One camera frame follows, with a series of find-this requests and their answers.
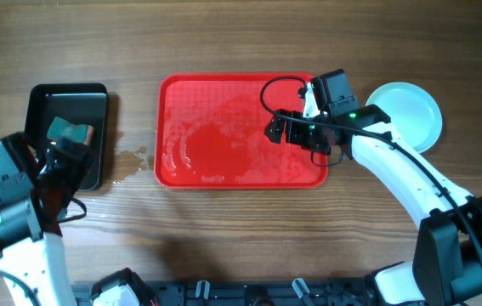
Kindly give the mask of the orange green sponge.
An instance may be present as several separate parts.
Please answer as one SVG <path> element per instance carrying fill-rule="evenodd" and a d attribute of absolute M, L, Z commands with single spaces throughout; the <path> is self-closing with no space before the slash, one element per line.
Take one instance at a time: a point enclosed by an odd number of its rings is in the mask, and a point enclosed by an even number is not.
<path fill-rule="evenodd" d="M 47 138 L 52 141 L 67 138 L 73 142 L 90 146 L 94 133 L 95 129 L 91 125 L 76 125 L 57 116 L 48 128 Z"/>

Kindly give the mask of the light blue plate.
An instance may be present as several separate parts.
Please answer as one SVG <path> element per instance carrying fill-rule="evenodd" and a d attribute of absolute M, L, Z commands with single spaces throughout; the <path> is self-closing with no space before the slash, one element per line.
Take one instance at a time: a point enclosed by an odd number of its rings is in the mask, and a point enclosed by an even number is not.
<path fill-rule="evenodd" d="M 408 82 L 390 82 L 377 88 L 366 105 L 376 105 L 410 147 L 423 153 L 433 147 L 442 132 L 443 118 L 435 99 L 424 89 Z"/>

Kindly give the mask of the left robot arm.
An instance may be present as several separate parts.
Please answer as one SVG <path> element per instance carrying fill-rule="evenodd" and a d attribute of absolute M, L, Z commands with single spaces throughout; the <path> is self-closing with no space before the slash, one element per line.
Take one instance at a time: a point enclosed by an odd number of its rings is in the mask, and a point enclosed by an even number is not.
<path fill-rule="evenodd" d="M 67 137 L 31 147 L 23 133 L 0 139 L 0 277 L 17 305 L 78 305 L 60 226 L 94 156 Z"/>

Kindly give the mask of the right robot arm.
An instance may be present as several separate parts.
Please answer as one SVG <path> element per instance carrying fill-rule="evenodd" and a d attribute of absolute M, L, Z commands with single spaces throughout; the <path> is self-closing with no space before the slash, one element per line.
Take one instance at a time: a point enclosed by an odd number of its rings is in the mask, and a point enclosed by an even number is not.
<path fill-rule="evenodd" d="M 366 277 L 367 305 L 463 305 L 482 294 L 482 196 L 440 173 L 376 104 L 360 106 L 343 70 L 302 81 L 303 110 L 273 110 L 265 136 L 312 154 L 339 147 L 374 174 L 417 226 L 410 262 Z"/>

